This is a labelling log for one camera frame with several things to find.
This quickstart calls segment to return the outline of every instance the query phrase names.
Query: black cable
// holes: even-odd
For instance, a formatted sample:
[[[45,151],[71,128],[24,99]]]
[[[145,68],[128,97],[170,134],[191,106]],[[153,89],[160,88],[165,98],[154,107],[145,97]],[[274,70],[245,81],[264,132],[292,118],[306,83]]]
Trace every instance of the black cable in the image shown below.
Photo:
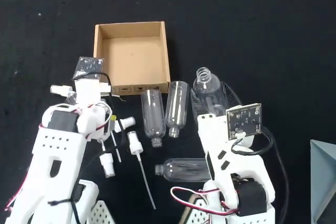
[[[261,133],[268,139],[268,145],[266,145],[266,147],[258,150],[258,151],[254,151],[254,152],[244,152],[244,151],[236,151],[233,148],[239,144],[243,138],[236,140],[233,145],[231,146],[231,152],[234,154],[238,154],[238,155],[242,155],[242,156],[255,156],[255,155],[261,155],[264,154],[265,152],[267,152],[269,149],[272,148],[273,144],[274,144],[274,139],[272,137],[270,137],[267,133],[265,133],[265,127],[261,126]]]
[[[276,142],[273,134],[266,127],[263,127],[263,131],[264,131],[265,134],[268,135],[269,138],[273,139],[273,141],[274,141],[274,149],[275,149],[275,152],[276,152],[276,155],[277,155],[280,167],[281,167],[281,171],[282,171],[282,174],[283,174],[284,180],[285,180],[285,200],[283,202],[284,205],[282,206],[282,209],[281,209],[281,212],[280,212],[280,218],[279,218],[279,224],[284,224],[285,223],[285,218],[286,218],[286,215],[287,215],[288,204],[289,204],[289,181],[288,181],[288,176],[287,176],[287,173],[286,173],[285,166],[284,166],[284,164],[282,162],[282,159],[280,157],[278,145],[277,145],[277,142]]]
[[[124,127],[122,126],[121,124],[121,121],[118,117],[118,113],[116,111],[116,109],[114,108],[113,106],[113,102],[112,102],[112,82],[111,82],[111,79],[109,77],[109,75],[107,73],[104,73],[104,72],[100,72],[100,71],[93,71],[93,72],[89,72],[89,73],[84,73],[84,74],[80,74],[74,78],[72,78],[72,81],[76,81],[76,80],[79,80],[79,79],[83,79],[84,77],[86,76],[90,76],[92,74],[100,74],[102,76],[105,76],[107,78],[107,82],[109,83],[110,87],[111,87],[111,91],[109,92],[109,102],[110,102],[110,106],[111,106],[111,109],[115,112],[115,114],[117,115],[117,121],[120,125],[120,130],[121,130],[121,144],[120,146],[122,145],[125,145],[126,144],[126,133],[125,133],[125,130],[124,130]]]
[[[243,105],[241,100],[239,99],[237,94],[231,89],[231,87],[227,84],[226,84],[226,87],[228,87],[228,89],[231,91],[232,95],[236,98],[238,103],[240,105]],[[275,152],[276,152],[276,155],[277,155],[277,159],[278,159],[280,167],[281,167],[282,174],[284,176],[284,180],[285,180],[285,200],[283,202],[284,205],[282,206],[281,213],[280,213],[280,219],[279,219],[279,224],[284,224],[285,223],[285,218],[286,218],[286,215],[287,215],[287,211],[288,211],[288,204],[289,204],[289,180],[288,180],[288,176],[287,176],[285,166],[282,162],[282,159],[281,159],[281,156],[280,156],[280,153],[279,153],[279,149],[278,149],[278,145],[277,145],[277,141],[275,140],[275,137],[265,126],[261,126],[261,132],[269,140],[269,145],[272,142],[272,145],[273,145],[273,147],[275,149]],[[237,144],[240,143],[242,140],[243,139],[237,140],[236,141]]]

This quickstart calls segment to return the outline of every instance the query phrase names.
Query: black table surface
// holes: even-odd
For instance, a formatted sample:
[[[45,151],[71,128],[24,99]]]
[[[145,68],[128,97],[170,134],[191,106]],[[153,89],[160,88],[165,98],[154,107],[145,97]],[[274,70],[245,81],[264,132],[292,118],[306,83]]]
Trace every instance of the black table surface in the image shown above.
[[[335,143],[335,3],[0,0],[0,206],[25,176],[43,112],[63,101],[49,93],[50,85],[71,84],[78,57],[92,56],[95,24],[163,20],[172,80],[192,84],[196,69],[207,66],[245,104],[263,104],[263,123],[277,139],[290,181],[286,223],[308,223],[310,140]],[[137,120],[131,129],[142,141],[142,160],[158,209],[152,209],[138,161],[126,147],[121,150],[122,164],[114,157],[116,177],[106,179],[97,159],[82,178],[97,183],[99,199],[105,200],[117,223],[178,223],[184,208],[171,198],[169,188],[198,189],[202,184],[168,182],[154,175],[154,165],[170,157],[203,156],[191,108],[180,137],[165,137],[163,147],[153,149],[143,131],[140,97],[126,100],[115,101],[118,116]],[[88,143],[83,162],[99,150],[99,144]],[[283,176],[274,150],[263,158],[279,212]]]

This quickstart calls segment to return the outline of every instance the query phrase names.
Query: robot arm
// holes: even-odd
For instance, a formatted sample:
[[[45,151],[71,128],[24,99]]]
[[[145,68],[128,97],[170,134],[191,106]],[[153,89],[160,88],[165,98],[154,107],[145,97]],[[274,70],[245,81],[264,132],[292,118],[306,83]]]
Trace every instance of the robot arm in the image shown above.
[[[274,223],[275,211],[271,203],[275,200],[275,190],[263,159],[259,155],[243,156],[231,151],[235,141],[230,140],[231,132],[228,132],[230,127],[227,116],[216,117],[213,114],[205,114],[199,115],[197,121],[198,134],[213,184],[220,189],[227,207],[237,209],[237,214],[227,217],[228,223],[250,223],[259,219],[262,221],[266,219],[266,223]],[[239,132],[237,135],[239,138],[245,136],[244,132]],[[251,152],[245,147],[250,146],[251,141],[244,142],[244,140],[241,141],[244,146],[237,145],[235,150]],[[260,207],[256,209],[249,207],[255,199],[248,200],[246,191],[251,196],[254,193],[261,196]]]
[[[88,64],[93,66],[90,61],[102,65],[101,59],[85,61],[85,58],[79,59],[77,67],[82,70],[79,74]],[[76,105],[54,105],[43,115],[26,179],[6,224],[26,224],[30,218],[31,224],[85,223],[96,203],[98,187],[86,180],[80,180],[76,187],[81,190],[76,200],[79,220],[76,220],[69,201],[74,200],[73,190],[86,143],[91,139],[102,142],[109,137],[112,110],[100,100],[99,77],[80,79],[75,85]],[[55,162],[60,163],[59,169],[55,176],[51,176]],[[64,200],[67,202],[51,204]]]

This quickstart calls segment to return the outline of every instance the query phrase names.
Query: open cardboard box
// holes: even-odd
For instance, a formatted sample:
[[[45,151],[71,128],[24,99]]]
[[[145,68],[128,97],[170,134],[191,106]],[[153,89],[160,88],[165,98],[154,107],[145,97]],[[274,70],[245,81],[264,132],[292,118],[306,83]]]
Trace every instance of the open cardboard box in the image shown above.
[[[114,94],[141,94],[146,89],[168,92],[164,22],[96,25],[94,43],[93,56],[105,59],[103,72],[110,76]]]

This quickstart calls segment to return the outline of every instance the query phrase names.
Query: plastic bottle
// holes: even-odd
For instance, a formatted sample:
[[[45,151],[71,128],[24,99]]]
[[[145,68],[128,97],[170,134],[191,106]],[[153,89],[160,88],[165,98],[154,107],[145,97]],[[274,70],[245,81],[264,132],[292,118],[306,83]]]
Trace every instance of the plastic bottle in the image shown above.
[[[170,137],[178,137],[180,129],[185,126],[188,96],[188,83],[184,81],[173,81],[170,83],[165,116],[166,125],[170,128]]]
[[[199,68],[196,72],[193,89],[202,107],[216,116],[225,115],[225,95],[217,76],[207,68]]]
[[[153,147],[161,147],[161,138],[166,133],[161,92],[153,89],[144,91],[141,103],[145,133],[152,139]]]
[[[204,158],[170,158],[155,166],[155,174],[172,182],[206,182],[210,177]]]

